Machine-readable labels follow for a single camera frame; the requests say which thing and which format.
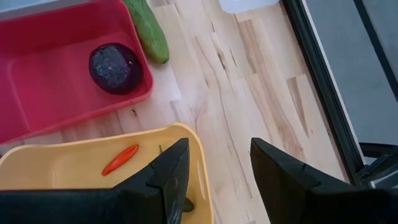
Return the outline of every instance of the carrot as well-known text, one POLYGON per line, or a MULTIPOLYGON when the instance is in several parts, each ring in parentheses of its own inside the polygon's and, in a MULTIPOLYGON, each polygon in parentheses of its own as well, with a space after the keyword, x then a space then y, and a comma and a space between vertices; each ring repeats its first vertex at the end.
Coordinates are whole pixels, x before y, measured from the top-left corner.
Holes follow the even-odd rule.
POLYGON ((110 172, 116 170, 125 164, 138 151, 139 145, 133 145, 120 152, 102 171, 102 175, 106 176, 110 172))

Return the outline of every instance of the black metal frame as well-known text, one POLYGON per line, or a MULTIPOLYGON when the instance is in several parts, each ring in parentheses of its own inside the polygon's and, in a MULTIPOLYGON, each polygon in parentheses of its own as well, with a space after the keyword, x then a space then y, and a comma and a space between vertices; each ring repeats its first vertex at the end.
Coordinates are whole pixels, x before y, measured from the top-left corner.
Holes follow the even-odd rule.
POLYGON ((283 0, 283 3, 316 91, 320 97, 349 180, 355 186, 367 189, 371 188, 370 184, 363 184, 361 179, 356 175, 364 167, 359 153, 360 148, 358 148, 353 133, 350 130, 348 120, 338 98, 320 46, 308 20, 303 2, 301 0, 283 0))
POLYGON ((396 98, 398 99, 398 82, 397 78, 394 75, 394 71, 388 61, 387 55, 382 47, 380 38, 374 29, 371 18, 369 16, 368 11, 366 10, 366 6, 363 3, 363 0, 354 0, 356 10, 358 10, 359 16, 361 17, 362 23, 365 26, 366 32, 371 40, 374 51, 377 55, 377 58, 380 61, 381 67, 384 71, 384 74, 387 77, 387 81, 390 84, 391 90, 396 98))

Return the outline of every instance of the wooden table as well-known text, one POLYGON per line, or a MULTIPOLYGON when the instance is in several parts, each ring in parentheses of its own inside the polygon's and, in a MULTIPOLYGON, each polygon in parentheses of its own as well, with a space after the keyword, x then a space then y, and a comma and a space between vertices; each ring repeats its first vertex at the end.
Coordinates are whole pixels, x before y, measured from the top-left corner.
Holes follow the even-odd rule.
POLYGON ((283 5, 242 14, 217 0, 150 0, 170 62, 152 65, 143 103, 59 132, 2 145, 100 138, 182 122, 205 150, 215 223, 267 223, 251 169, 252 137, 347 180, 283 5))

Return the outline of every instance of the cucumber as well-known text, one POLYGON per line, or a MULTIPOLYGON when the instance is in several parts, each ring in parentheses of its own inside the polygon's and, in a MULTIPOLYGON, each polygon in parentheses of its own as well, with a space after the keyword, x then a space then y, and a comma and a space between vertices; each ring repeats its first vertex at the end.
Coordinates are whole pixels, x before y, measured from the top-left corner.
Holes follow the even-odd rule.
POLYGON ((146 0, 123 0, 129 9, 144 52, 154 62, 164 64, 170 53, 166 37, 146 0))

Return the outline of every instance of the yellow bin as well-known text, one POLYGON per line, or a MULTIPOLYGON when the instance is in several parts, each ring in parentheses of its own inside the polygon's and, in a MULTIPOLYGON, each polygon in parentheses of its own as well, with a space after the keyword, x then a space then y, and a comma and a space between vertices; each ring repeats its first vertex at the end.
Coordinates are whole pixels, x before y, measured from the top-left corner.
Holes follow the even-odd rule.
POLYGON ((19 146, 0 159, 0 190, 111 188, 144 168, 180 138, 189 138, 190 172, 187 197, 194 211, 183 224, 213 223, 213 210, 203 148, 184 124, 101 139, 53 145, 19 146), (139 144, 137 154, 106 177, 102 170, 123 149, 139 144))

